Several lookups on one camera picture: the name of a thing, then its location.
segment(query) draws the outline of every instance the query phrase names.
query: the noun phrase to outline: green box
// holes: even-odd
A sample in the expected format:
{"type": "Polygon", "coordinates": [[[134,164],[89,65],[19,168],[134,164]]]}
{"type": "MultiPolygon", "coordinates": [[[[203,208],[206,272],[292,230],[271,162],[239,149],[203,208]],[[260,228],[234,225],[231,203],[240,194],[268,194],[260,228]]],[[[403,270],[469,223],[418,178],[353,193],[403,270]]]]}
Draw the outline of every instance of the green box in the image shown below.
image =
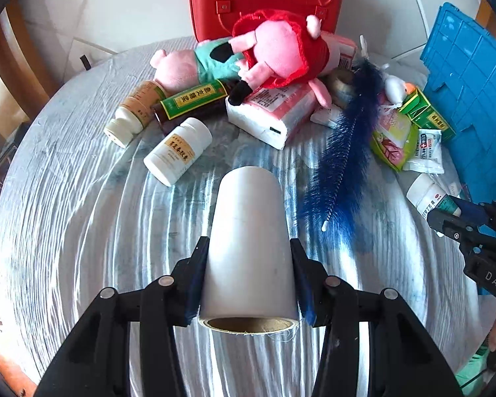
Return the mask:
{"type": "Polygon", "coordinates": [[[408,115],[419,128],[440,129],[445,141],[455,136],[452,127],[435,110],[419,88],[406,97],[399,111],[408,115]]]}

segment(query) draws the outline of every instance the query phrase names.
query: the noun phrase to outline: pink pig plush toy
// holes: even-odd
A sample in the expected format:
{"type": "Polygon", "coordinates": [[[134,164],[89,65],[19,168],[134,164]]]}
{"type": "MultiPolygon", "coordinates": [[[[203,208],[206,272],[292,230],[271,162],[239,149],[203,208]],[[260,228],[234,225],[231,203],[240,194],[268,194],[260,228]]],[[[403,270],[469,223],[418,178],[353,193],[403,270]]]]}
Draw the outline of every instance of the pink pig plush toy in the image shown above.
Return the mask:
{"type": "Polygon", "coordinates": [[[308,83],[318,102],[331,107],[331,96],[317,78],[340,63],[340,42],[320,30],[314,15],[303,18],[284,10],[258,10],[242,16],[233,38],[199,43],[194,50],[159,50],[152,57],[155,82],[175,94],[213,79],[241,79],[229,94],[241,104],[259,87],[308,83]]]}

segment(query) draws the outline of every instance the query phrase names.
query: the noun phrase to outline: wrinkled fabric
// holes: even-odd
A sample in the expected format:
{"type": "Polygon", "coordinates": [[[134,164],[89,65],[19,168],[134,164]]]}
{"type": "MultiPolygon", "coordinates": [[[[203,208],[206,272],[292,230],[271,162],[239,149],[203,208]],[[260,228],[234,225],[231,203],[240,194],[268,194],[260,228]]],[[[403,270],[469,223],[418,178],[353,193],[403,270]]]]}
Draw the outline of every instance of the wrinkled fabric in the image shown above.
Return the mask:
{"type": "MultiPolygon", "coordinates": [[[[371,158],[352,251],[295,220],[329,128],[307,123],[278,151],[225,117],[206,121],[211,146],[171,188],[143,164],[163,138],[155,121],[126,149],[107,139],[103,127],[117,104],[152,79],[154,52],[193,45],[191,38],[151,44],[83,72],[50,100],[22,141],[0,197],[0,316],[15,333],[16,362],[38,382],[102,288],[131,291],[169,273],[209,234],[221,178],[257,165],[279,179],[290,236],[310,256],[355,288],[396,288],[450,366],[461,367],[489,331],[496,302],[477,296],[463,275],[458,244],[426,225],[392,170],[371,158]]],[[[366,395],[367,324],[360,330],[358,395],[366,395]]],[[[193,321],[175,335],[190,396],[310,396],[324,329],[302,321],[288,333],[242,336],[193,321]]],[[[138,347],[133,325],[134,395],[141,394],[138,347]]]]}

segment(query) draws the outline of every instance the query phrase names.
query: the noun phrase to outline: dark blue fluffy duster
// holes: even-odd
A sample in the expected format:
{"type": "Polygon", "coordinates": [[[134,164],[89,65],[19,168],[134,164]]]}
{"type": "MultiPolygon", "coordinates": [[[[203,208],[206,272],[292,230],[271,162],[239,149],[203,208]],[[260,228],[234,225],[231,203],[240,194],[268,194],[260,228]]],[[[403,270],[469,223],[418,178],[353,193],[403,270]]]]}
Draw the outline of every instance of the dark blue fluffy duster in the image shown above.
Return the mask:
{"type": "Polygon", "coordinates": [[[353,87],[355,97],[328,139],[301,213],[314,231],[327,231],[329,237],[345,243],[352,240],[354,215],[362,199],[369,141],[379,112],[378,94],[384,87],[382,75],[366,59],[356,71],[353,87]]]}

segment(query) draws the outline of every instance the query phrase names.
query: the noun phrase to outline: black cable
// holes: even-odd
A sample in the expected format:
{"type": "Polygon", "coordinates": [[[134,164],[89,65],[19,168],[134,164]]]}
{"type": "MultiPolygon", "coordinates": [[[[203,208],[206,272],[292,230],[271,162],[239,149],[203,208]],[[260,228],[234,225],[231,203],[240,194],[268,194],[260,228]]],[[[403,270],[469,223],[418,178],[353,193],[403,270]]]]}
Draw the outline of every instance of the black cable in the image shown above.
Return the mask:
{"type": "Polygon", "coordinates": [[[488,369],[483,369],[480,371],[477,375],[475,375],[471,380],[469,380],[467,383],[463,384],[460,386],[461,389],[465,388],[467,385],[471,384],[474,382],[477,378],[479,378],[483,373],[485,373],[488,369]]]}

